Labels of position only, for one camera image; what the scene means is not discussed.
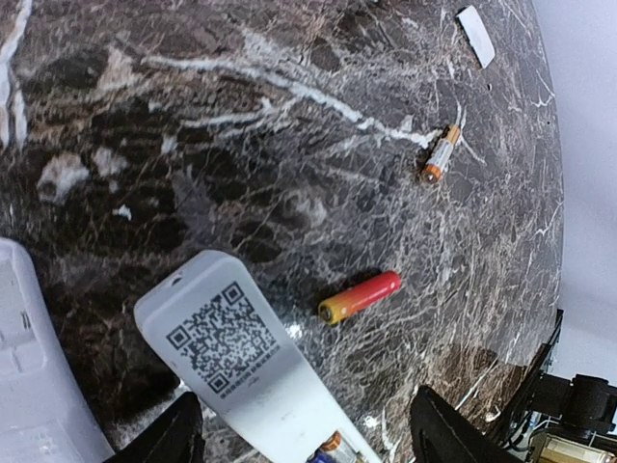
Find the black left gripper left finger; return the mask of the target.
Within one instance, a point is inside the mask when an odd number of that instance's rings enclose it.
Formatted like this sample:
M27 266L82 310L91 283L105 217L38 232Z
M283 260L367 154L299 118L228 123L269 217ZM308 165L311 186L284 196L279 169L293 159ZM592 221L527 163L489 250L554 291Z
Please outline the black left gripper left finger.
M184 393L126 448L104 463L202 463L201 404Z

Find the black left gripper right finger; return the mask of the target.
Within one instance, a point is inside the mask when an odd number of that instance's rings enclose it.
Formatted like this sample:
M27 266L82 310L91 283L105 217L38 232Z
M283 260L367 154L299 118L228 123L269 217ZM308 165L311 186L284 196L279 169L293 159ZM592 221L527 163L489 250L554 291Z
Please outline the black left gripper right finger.
M412 400L410 428L416 462L520 462L484 436L428 386L421 386Z

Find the white air conditioner remote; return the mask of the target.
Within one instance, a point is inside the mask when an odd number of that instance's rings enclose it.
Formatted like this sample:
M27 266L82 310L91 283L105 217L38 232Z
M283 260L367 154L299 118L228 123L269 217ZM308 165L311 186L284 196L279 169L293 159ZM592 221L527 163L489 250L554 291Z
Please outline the white air conditioner remote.
M270 461L304 462L335 433L379 461L239 259L200 252L139 299L134 318L174 374Z

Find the white remote control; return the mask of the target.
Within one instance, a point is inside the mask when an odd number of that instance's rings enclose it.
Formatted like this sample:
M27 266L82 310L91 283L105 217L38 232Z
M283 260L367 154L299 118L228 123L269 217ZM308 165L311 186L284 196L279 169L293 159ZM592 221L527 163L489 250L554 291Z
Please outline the white remote control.
M114 451L69 367L34 264L1 240L1 460L103 462Z

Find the red AAA battery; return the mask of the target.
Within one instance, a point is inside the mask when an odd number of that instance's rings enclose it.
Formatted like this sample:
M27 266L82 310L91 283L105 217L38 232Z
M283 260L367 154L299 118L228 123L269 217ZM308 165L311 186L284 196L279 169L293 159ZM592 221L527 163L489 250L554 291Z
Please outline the red AAA battery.
M318 314L327 324L335 325L391 296L401 286L401 278L396 272L383 272L323 300L318 305Z

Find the white battery cover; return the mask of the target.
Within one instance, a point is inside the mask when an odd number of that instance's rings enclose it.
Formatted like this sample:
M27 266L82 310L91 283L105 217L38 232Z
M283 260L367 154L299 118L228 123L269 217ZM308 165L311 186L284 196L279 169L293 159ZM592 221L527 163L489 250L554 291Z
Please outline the white battery cover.
M469 5L457 14L457 19L479 65L487 68L494 60L496 50L478 10L473 5Z

